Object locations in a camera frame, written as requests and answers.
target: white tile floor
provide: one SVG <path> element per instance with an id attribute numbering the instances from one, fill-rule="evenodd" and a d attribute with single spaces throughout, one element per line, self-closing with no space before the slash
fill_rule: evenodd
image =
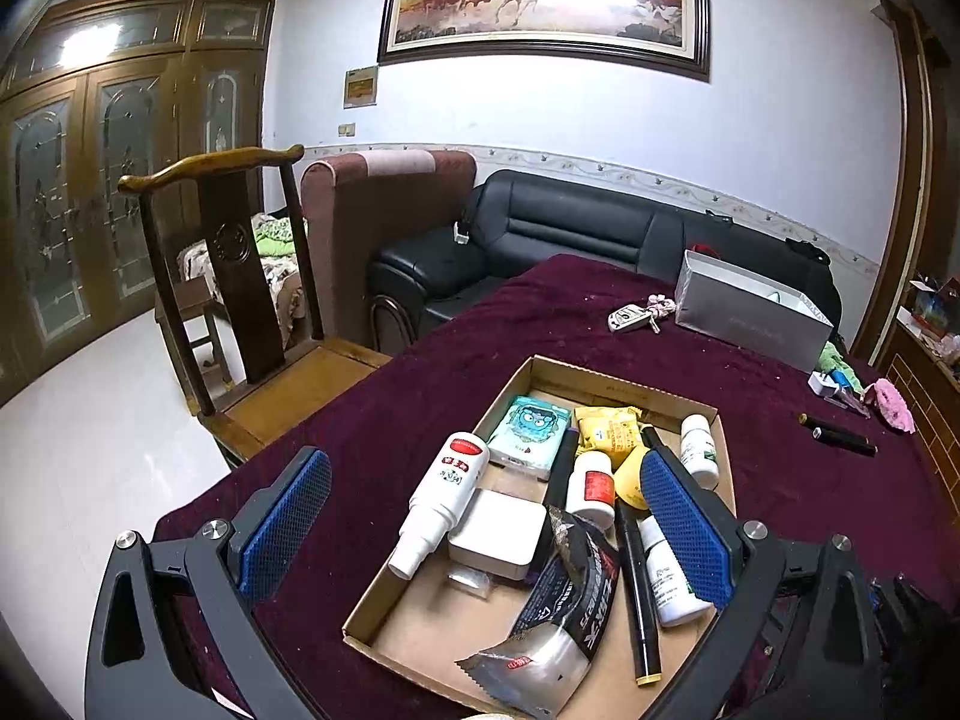
<path id="1" fill-rule="evenodd" d="M 194 320 L 191 337 L 202 329 Z M 221 338 L 240 380 L 222 325 Z M 149 539 L 157 519 L 226 474 L 186 408 L 152 312 L 0 408 L 0 611 L 75 720 L 83 720 L 90 620 L 114 536 L 132 528 Z"/>

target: brick pattern panel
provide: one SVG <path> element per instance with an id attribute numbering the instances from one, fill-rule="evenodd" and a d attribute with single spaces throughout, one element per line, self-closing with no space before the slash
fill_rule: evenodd
<path id="1" fill-rule="evenodd" d="M 947 492 L 947 499 L 952 503 L 956 515 L 953 523 L 960 527 L 960 442 L 937 404 L 899 354 L 895 354 L 891 360 L 886 377 L 899 389 L 913 413 L 917 434 L 933 463 L 937 479 Z"/>

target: black leather sofa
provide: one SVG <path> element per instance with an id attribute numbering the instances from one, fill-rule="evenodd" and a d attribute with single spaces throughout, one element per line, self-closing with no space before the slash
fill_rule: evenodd
<path id="1" fill-rule="evenodd" d="M 728 217 L 634 194 L 498 170 L 466 201 L 469 243 L 450 227 L 381 248 L 367 267 L 378 347 L 395 353 L 554 254 L 577 254 L 675 283 L 683 252 L 720 259 L 801 290 L 840 326 L 829 258 Z"/>

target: gray shoebox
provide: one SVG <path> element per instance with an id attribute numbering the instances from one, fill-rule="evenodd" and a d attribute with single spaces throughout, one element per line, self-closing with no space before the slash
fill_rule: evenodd
<path id="1" fill-rule="evenodd" d="M 806 295 L 694 251 L 683 255 L 677 324 L 810 373 L 833 325 Z"/>

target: cartoon face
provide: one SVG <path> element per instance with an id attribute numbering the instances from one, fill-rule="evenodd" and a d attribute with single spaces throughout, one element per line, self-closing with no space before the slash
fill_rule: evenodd
<path id="1" fill-rule="evenodd" d="M 510 418 L 510 427 L 528 442 L 545 442 L 557 432 L 557 415 L 537 406 L 520 406 Z"/>

